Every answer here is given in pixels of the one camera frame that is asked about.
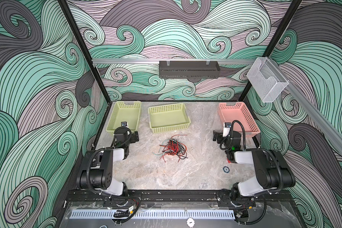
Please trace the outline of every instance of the plastic basket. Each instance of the plastic basket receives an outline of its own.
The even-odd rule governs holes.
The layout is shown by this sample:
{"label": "plastic basket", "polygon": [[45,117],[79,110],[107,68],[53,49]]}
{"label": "plastic basket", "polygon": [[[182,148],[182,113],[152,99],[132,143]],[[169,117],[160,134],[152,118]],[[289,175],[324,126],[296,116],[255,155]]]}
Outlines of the plastic basket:
{"label": "plastic basket", "polygon": [[126,121],[128,128],[133,132],[138,130],[139,118],[141,117],[140,101],[117,101],[111,113],[106,131],[114,134],[114,130],[121,126],[121,122]]}
{"label": "plastic basket", "polygon": [[[222,124],[234,120],[240,121],[246,137],[253,137],[260,133],[259,127],[244,102],[219,103],[218,114]],[[233,130],[242,134],[241,126],[237,123],[233,125]]]}
{"label": "plastic basket", "polygon": [[184,103],[149,107],[148,116],[154,134],[186,129],[191,123]]}
{"label": "plastic basket", "polygon": [[262,102],[273,102],[289,84],[279,81],[275,73],[279,66],[267,57],[258,57],[247,73],[247,78],[254,87]]}

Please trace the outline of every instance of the tangled wire bundle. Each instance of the tangled wire bundle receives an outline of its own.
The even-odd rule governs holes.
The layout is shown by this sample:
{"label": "tangled wire bundle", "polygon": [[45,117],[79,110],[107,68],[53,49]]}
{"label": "tangled wire bundle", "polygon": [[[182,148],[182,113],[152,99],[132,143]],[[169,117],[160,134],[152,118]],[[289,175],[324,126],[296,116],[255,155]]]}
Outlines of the tangled wire bundle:
{"label": "tangled wire bundle", "polygon": [[160,145],[160,149],[159,149],[159,153],[155,154],[155,155],[160,155],[160,160],[161,158],[163,158],[163,160],[166,162],[165,160],[165,155],[176,155],[177,157],[179,157],[179,160],[183,160],[185,158],[187,158],[187,147],[182,144],[181,142],[179,142],[177,139],[173,139],[173,137],[175,137],[177,135],[174,135],[171,137],[171,139],[166,139],[163,141],[163,143]]}

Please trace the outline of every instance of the cable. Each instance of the cable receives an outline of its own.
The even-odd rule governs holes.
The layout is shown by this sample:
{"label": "cable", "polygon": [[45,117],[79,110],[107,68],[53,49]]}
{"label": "cable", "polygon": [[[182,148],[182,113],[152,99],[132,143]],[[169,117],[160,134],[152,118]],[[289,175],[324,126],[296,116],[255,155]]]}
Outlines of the cable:
{"label": "cable", "polygon": [[92,155],[91,155],[91,157],[87,163],[87,167],[86,167],[86,184],[87,184],[88,189],[94,193],[101,193],[101,192],[97,191],[91,184],[91,180],[90,180],[91,162],[95,158],[96,154],[98,154],[99,152],[104,151],[104,150],[105,150],[105,148],[100,148],[100,149],[96,150],[94,153],[92,153]]}
{"label": "cable", "polygon": [[255,221],[252,221],[252,222],[241,222],[241,221],[238,221],[238,218],[236,217],[236,221],[238,222],[238,224],[245,224],[245,225],[253,225],[253,224],[256,224],[258,223],[259,221],[261,221],[261,219],[265,216],[266,214],[266,208],[267,208],[267,205],[266,205],[266,199],[265,197],[262,197],[263,198],[263,211],[262,211],[262,214],[260,215],[260,217],[258,217]]}
{"label": "cable", "polygon": [[171,137],[171,139],[166,139],[165,141],[163,141],[163,143],[160,145],[160,149],[159,152],[161,150],[161,147],[163,147],[162,153],[161,154],[155,154],[155,155],[160,155],[160,159],[163,158],[164,162],[166,162],[165,160],[165,155],[176,155],[177,157],[179,157],[179,160],[184,160],[187,157],[187,147],[182,144],[181,142],[179,142],[177,139],[173,139],[173,137],[175,137],[177,135],[174,135]]}
{"label": "cable", "polygon": [[123,146],[124,144],[126,144],[126,143],[132,138],[132,131],[131,131],[128,127],[118,127],[117,129],[115,129],[115,131],[114,131],[114,138],[115,138],[115,132],[116,132],[117,130],[119,130],[119,129],[125,129],[125,130],[129,131],[129,135],[128,135],[129,137],[128,137],[127,140],[125,140],[122,144],[116,146],[115,149],[116,149],[116,148],[120,148],[121,146]]}
{"label": "cable", "polygon": [[281,169],[280,169],[280,166],[279,166],[279,163],[278,161],[276,160],[276,157],[275,155],[269,151],[269,150],[266,150],[266,149],[262,149],[260,148],[260,150],[266,152],[269,154],[269,156],[271,157],[271,159],[273,160],[273,163],[276,167],[276,170],[278,171],[278,176],[279,176],[279,185],[278,185],[278,188],[277,189],[274,189],[273,191],[270,191],[270,192],[279,192],[283,189],[284,187],[284,182],[283,182],[283,174],[281,173]]}
{"label": "cable", "polygon": [[[243,148],[244,148],[244,150],[246,150],[246,132],[244,131],[244,127],[243,127],[242,123],[241,123],[240,121],[238,121],[238,120],[234,120],[234,121],[232,122],[231,128],[230,128],[230,130],[229,130],[228,135],[225,136],[225,137],[223,138],[223,140],[220,142],[219,148],[220,148],[221,150],[227,150],[227,149],[230,148],[230,146],[232,145],[232,141],[233,141],[233,125],[234,125],[234,123],[238,123],[238,124],[241,126],[242,135],[243,135]],[[231,141],[230,141],[230,143],[229,143],[228,146],[226,146],[225,148],[223,148],[222,145],[223,145],[224,141],[227,140],[227,138],[228,138],[229,136],[231,137]]]}
{"label": "cable", "polygon": [[128,217],[128,216],[130,216],[130,212],[128,210],[126,211],[117,210],[116,213],[114,214],[114,218],[117,218],[117,219]]}

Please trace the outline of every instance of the swirl pattern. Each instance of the swirl pattern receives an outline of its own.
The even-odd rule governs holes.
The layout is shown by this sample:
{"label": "swirl pattern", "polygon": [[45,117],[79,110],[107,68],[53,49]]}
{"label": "swirl pattern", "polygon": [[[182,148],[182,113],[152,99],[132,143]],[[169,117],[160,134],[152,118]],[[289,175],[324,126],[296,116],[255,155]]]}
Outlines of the swirl pattern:
{"label": "swirl pattern", "polygon": [[[90,17],[82,29],[105,42]],[[54,227],[99,129],[107,103],[76,43],[56,0],[0,0],[0,228]]]}
{"label": "swirl pattern", "polygon": [[[71,12],[93,58],[170,59],[260,57],[276,32],[277,28],[272,24],[277,23],[284,16],[290,4],[262,0],[95,0],[90,2],[70,0],[69,2]],[[103,34],[105,38],[101,39],[101,42],[104,40],[102,44],[92,41],[100,40]],[[111,66],[99,64],[98,67]],[[178,93],[175,93],[163,89],[162,86],[165,86],[163,82],[157,83],[157,86],[148,83],[149,79],[158,75],[158,71],[153,74],[144,71],[144,65],[116,64],[115,67],[131,72],[132,81],[126,86],[113,85],[109,81],[113,81],[109,71],[103,81],[108,85],[107,90],[112,99],[132,97],[134,100],[146,98],[225,100],[240,94],[242,84],[247,82],[246,74],[241,74],[240,78],[235,75],[246,65],[224,65],[220,76],[231,78],[234,75],[233,79],[238,81],[237,85],[223,86],[215,83],[212,85],[215,91],[194,94],[193,90],[185,89],[184,84],[180,84],[179,88],[168,87],[176,89]],[[189,80],[189,82],[193,82],[196,86],[200,80]],[[83,95],[83,100],[87,99],[87,95]]]}
{"label": "swirl pattern", "polygon": [[[277,26],[281,19],[274,21]],[[342,1],[302,3],[270,57],[342,135]],[[279,148],[296,176],[297,184],[289,190],[307,227],[341,228],[341,151],[288,90],[269,104],[261,103],[254,90],[248,99],[261,146]]]}
{"label": "swirl pattern", "polygon": [[27,214],[29,213],[32,207],[33,199],[30,196],[23,197],[18,202],[18,205],[15,209],[15,211],[17,211],[19,208],[21,209],[20,212],[18,213],[14,211],[14,203],[15,203],[16,198],[19,196],[19,194],[21,194],[25,189],[32,188],[32,187],[38,189],[38,194],[40,197],[39,197],[39,201],[37,202],[36,208],[32,212],[29,219],[27,219],[25,223],[22,225],[22,227],[24,228],[33,227],[35,221],[37,220],[39,213],[41,212],[45,204],[45,201],[48,195],[47,183],[41,177],[29,177],[23,182],[21,182],[15,188],[13,193],[10,195],[10,198],[6,204],[5,211],[4,211],[4,216],[8,223],[10,224],[18,223],[27,216]]}

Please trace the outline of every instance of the gray stone surface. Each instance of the gray stone surface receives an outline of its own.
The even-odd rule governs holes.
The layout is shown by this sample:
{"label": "gray stone surface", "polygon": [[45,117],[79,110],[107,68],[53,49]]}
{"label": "gray stone surface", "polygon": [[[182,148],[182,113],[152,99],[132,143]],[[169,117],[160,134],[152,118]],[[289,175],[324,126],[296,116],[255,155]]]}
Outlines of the gray stone surface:
{"label": "gray stone surface", "polygon": [[[212,140],[213,130],[223,130],[217,114],[218,102],[186,102],[186,112],[191,119],[188,129],[153,134],[148,120],[148,107],[164,104],[171,103],[142,102],[139,142],[130,145],[127,159],[114,164],[115,179],[125,182],[129,189],[208,190],[230,189],[234,183],[255,175],[252,165],[228,163],[224,151]],[[97,148],[110,146],[112,142],[113,136],[105,130],[109,117],[110,114]],[[175,138],[187,146],[188,158],[178,162],[178,157],[167,155],[164,162],[153,153],[157,154],[159,145],[173,135],[186,135]],[[255,148],[252,138],[246,138],[246,145]],[[229,167],[229,173],[223,171],[224,166]]]}

